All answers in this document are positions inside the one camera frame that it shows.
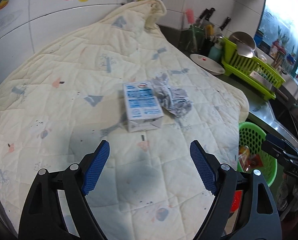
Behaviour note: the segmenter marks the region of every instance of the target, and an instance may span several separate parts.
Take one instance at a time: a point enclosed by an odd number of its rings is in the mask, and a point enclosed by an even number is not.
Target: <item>cream quilted mat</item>
[[[248,101],[167,42],[156,26],[159,0],[126,4],[36,53],[0,85],[0,200],[18,230],[37,171],[64,170],[102,139],[110,157],[89,206],[108,239],[192,239],[213,201],[189,155],[198,140],[237,165],[238,123]],[[186,118],[165,112],[163,127],[128,133],[123,82],[166,73],[185,89]],[[60,192],[71,232],[70,213]]]

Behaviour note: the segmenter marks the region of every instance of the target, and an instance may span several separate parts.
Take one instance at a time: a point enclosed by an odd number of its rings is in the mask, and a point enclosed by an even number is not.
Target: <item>blue and white carton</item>
[[[163,111],[151,82],[125,83],[123,87],[129,132],[161,128]]]

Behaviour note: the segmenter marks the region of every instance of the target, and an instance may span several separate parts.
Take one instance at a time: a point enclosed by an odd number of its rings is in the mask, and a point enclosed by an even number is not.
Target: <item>blue textured pad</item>
[[[92,160],[89,168],[84,174],[84,181],[81,191],[84,195],[88,195],[91,190],[94,190],[98,182],[100,174],[110,154],[110,145],[106,141],[99,150],[96,157]]]
[[[194,142],[190,144],[190,156],[194,165],[196,166],[203,184],[205,185],[205,188],[211,191],[213,195],[216,195],[218,191],[216,187],[216,175]]]

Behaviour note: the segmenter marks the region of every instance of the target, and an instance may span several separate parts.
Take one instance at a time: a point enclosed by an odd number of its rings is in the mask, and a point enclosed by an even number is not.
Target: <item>lime green dish drainer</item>
[[[239,147],[247,145],[251,154],[259,154],[263,167],[257,168],[262,172],[270,187],[277,174],[277,160],[262,150],[262,142],[266,139],[266,133],[251,122],[239,124]],[[244,172],[238,161],[237,171]]]
[[[225,68],[225,75],[230,76],[231,74],[234,74],[246,81],[263,94],[265,101],[268,101],[269,99],[276,99],[274,92],[269,91],[266,87],[251,78],[249,75],[253,70],[257,71],[259,69],[263,74],[265,74],[265,79],[267,79],[277,89],[279,89],[279,87],[285,82],[282,76],[271,66],[262,62],[257,57],[246,58],[238,55],[237,45],[226,38],[224,38],[224,41],[225,49],[221,62]]]

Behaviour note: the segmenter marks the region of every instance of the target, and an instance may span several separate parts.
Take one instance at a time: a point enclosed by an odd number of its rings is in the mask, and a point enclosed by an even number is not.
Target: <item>green dish rack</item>
[[[237,45],[230,40],[224,38],[225,49],[222,57],[222,64],[225,68],[225,75],[230,76],[234,74],[246,81],[248,84],[256,88],[259,92],[263,94],[265,101],[269,99],[276,99],[274,92],[269,91],[266,87],[261,85],[255,79],[251,78],[249,75],[253,70],[261,70],[265,79],[267,79],[274,87],[279,89],[279,87],[285,82],[282,76],[274,70],[268,64],[262,62],[257,57],[247,58],[237,54]]]
[[[239,124],[239,147],[247,145],[251,154],[259,154],[263,167],[257,168],[262,172],[268,186],[273,184],[277,174],[277,160],[261,149],[266,133],[251,122]],[[237,171],[244,172],[238,161]]]

